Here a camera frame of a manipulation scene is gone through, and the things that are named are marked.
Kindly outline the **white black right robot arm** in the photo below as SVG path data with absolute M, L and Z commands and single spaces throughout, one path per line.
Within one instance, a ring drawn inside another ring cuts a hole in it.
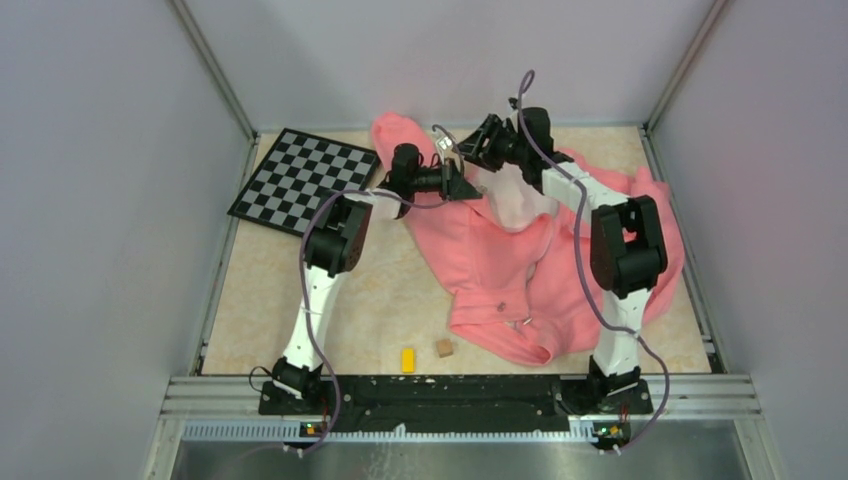
M 522 180 L 575 214 L 574 233 L 590 229 L 589 255 L 575 254 L 583 290 L 595 281 L 604 300 L 586 296 L 601 325 L 589 361 L 586 397 L 612 412 L 638 385 L 641 327 L 652 291 L 668 267 L 660 214 L 649 196 L 628 197 L 596 179 L 575 157 L 557 150 L 541 107 L 515 108 L 510 119 L 488 115 L 457 145 L 462 160 L 489 172 L 516 166 Z

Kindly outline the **pink zip-up jacket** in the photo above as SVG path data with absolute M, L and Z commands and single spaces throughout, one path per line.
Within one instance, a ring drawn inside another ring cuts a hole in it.
M 508 361 L 542 366 L 593 349 L 601 331 L 575 254 L 589 255 L 589 227 L 526 185 L 518 168 L 480 172 L 482 199 L 412 209 L 405 222 L 429 268 L 453 298 L 450 330 Z

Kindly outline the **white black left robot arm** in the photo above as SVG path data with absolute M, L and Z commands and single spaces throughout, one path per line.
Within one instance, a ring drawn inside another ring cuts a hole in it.
M 413 144 L 394 149 L 390 169 L 375 188 L 326 193 L 302 237 L 299 261 L 301 304 L 292 335 L 271 370 L 271 383 L 297 413 L 319 404 L 323 346 L 341 286 L 357 266 L 373 219 L 396 220 L 412 209 L 434 209 L 482 193 L 466 178 L 458 147 L 439 150 L 429 161 Z

